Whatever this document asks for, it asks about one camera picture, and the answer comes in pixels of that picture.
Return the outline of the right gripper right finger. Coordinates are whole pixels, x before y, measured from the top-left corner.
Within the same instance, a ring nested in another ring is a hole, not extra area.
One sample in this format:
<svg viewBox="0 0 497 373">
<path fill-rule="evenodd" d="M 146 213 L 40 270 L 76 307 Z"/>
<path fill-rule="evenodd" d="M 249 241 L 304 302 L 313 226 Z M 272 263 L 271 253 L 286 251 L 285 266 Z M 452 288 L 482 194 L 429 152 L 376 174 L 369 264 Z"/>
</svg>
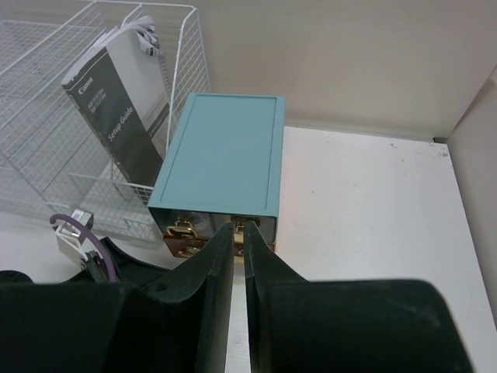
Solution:
<svg viewBox="0 0 497 373">
<path fill-rule="evenodd" d="M 412 279 L 308 281 L 244 228 L 254 372 L 471 372 L 442 295 Z"/>
</svg>

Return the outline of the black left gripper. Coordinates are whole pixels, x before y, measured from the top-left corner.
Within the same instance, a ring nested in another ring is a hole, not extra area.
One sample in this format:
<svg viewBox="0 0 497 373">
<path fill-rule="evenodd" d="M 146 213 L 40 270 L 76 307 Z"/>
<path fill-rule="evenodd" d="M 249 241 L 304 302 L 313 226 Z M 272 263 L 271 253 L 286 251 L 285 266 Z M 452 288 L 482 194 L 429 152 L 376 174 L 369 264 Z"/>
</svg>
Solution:
<svg viewBox="0 0 497 373">
<path fill-rule="evenodd" d="M 167 270 L 137 260 L 120 249 L 109 237 L 100 239 L 113 259 L 116 274 L 119 278 L 136 286 L 147 286 L 167 274 Z"/>
</svg>

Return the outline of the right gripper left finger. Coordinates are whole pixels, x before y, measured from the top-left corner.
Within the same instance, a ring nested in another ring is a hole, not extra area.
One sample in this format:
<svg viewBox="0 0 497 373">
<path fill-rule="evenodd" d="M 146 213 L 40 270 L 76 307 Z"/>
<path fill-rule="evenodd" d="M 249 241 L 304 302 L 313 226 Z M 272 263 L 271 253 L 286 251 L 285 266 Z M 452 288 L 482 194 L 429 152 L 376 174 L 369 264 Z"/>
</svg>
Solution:
<svg viewBox="0 0 497 373">
<path fill-rule="evenodd" d="M 119 283 L 1 273 L 3 372 L 222 372 L 234 229 L 173 270 L 121 257 Z"/>
</svg>

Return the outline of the grey spiral setup guide booklet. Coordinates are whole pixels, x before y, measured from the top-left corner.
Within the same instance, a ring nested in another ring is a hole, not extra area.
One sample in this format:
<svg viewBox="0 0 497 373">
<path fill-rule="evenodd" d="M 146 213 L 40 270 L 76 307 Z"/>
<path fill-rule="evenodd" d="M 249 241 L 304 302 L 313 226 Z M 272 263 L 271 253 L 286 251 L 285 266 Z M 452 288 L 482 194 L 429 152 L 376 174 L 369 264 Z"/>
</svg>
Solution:
<svg viewBox="0 0 497 373">
<path fill-rule="evenodd" d="M 150 16 L 104 33 L 61 81 L 129 183 L 151 187 L 165 157 L 169 88 Z"/>
</svg>

